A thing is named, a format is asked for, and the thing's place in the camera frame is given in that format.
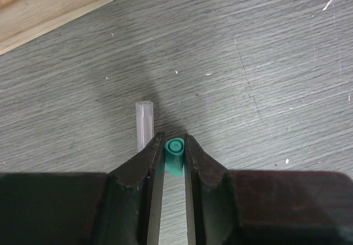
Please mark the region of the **clear pen cap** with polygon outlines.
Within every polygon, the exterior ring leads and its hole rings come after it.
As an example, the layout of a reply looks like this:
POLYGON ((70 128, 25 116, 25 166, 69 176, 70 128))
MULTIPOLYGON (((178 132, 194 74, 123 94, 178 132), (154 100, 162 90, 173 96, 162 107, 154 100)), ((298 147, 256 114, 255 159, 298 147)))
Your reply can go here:
POLYGON ((135 104, 137 152, 141 152, 154 137, 153 102, 141 101, 135 104))

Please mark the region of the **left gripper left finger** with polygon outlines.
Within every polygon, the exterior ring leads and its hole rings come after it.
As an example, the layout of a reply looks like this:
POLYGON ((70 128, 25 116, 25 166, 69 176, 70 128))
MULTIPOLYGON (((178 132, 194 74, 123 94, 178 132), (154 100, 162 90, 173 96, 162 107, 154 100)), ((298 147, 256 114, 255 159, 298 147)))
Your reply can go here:
POLYGON ((165 135, 109 173, 2 173, 2 244, 157 244, 165 135))

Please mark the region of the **teal marker cap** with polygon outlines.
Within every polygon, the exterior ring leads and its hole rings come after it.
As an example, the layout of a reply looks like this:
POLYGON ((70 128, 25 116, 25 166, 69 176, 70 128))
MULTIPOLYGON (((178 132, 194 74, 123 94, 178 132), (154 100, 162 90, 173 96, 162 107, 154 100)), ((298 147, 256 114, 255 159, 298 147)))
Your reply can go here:
POLYGON ((185 141, 182 138, 174 138, 164 145, 165 168, 174 176, 181 177, 184 167, 185 141))

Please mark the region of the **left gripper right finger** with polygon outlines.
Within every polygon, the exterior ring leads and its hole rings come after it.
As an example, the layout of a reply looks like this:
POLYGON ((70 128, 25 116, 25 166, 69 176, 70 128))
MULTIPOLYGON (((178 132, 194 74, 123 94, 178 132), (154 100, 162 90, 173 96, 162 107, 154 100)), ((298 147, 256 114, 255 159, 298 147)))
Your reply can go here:
POLYGON ((184 140, 189 244, 352 243, 347 175, 228 169, 184 140))

